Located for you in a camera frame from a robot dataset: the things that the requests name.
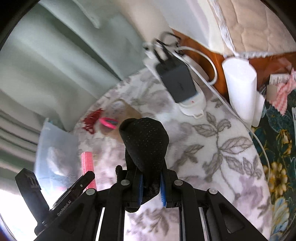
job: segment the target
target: green floral fabric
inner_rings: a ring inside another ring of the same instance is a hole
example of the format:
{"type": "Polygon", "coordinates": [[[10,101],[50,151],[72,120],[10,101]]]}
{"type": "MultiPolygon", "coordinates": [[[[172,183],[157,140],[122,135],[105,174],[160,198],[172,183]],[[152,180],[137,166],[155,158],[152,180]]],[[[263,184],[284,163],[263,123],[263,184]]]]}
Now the green floral fabric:
{"type": "MultiPolygon", "coordinates": [[[[295,90],[288,96],[288,108],[284,116],[266,101],[260,124],[254,129],[264,145],[270,164],[268,186],[273,210],[270,241],[284,240],[291,228],[295,226],[296,146],[292,107],[296,107],[295,90]]],[[[253,142],[267,179],[266,159],[255,138],[253,142]]]]}

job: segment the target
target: pink hair roller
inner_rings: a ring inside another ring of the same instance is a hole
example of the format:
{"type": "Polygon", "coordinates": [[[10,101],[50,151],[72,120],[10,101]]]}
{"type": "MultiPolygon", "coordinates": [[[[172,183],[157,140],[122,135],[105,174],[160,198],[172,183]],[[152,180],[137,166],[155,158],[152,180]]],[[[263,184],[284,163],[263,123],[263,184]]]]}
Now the pink hair roller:
{"type": "Polygon", "coordinates": [[[118,121],[117,120],[112,119],[112,118],[108,118],[108,117],[102,117],[102,118],[100,118],[99,119],[99,122],[102,125],[110,128],[110,129],[113,129],[113,130],[116,129],[116,126],[118,124],[118,121]]]}
{"type": "MultiPolygon", "coordinates": [[[[92,152],[85,151],[81,153],[81,167],[83,175],[86,174],[87,171],[94,172],[94,162],[92,160],[92,152]]],[[[96,189],[96,180],[92,180],[91,183],[86,187],[86,189],[93,188],[96,189]]]]}

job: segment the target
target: brown paper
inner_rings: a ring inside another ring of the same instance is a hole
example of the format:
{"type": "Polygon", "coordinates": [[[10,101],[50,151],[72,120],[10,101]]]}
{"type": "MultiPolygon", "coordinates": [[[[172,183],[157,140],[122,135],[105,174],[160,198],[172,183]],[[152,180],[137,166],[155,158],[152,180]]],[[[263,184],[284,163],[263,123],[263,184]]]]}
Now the brown paper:
{"type": "Polygon", "coordinates": [[[277,94],[277,86],[276,85],[268,85],[266,89],[266,100],[267,101],[275,101],[277,94]]]}
{"type": "Polygon", "coordinates": [[[123,99],[117,99],[112,104],[110,104],[102,113],[102,117],[109,117],[118,121],[118,125],[114,130],[102,125],[101,123],[99,123],[99,129],[103,135],[112,137],[121,143],[123,143],[123,141],[119,134],[120,124],[129,118],[142,118],[141,114],[123,99]]]}

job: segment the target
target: clear plastic container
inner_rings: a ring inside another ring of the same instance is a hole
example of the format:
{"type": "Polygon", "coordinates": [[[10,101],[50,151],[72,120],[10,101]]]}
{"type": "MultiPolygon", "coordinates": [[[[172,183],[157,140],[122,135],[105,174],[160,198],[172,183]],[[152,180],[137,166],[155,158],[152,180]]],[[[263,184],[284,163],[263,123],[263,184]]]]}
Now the clear plastic container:
{"type": "Polygon", "coordinates": [[[36,152],[35,175],[52,207],[81,175],[78,138],[46,122],[36,152]]]}

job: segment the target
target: black power adapter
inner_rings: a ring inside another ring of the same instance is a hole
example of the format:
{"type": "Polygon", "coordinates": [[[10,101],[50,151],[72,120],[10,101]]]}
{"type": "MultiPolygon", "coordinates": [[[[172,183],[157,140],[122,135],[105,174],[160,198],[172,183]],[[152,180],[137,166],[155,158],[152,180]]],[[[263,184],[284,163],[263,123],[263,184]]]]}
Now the black power adapter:
{"type": "Polygon", "coordinates": [[[161,41],[156,41],[162,45],[163,51],[168,58],[164,61],[154,50],[154,54],[160,61],[156,66],[156,71],[174,101],[180,103],[194,96],[197,91],[187,65],[172,56],[161,41]]]}

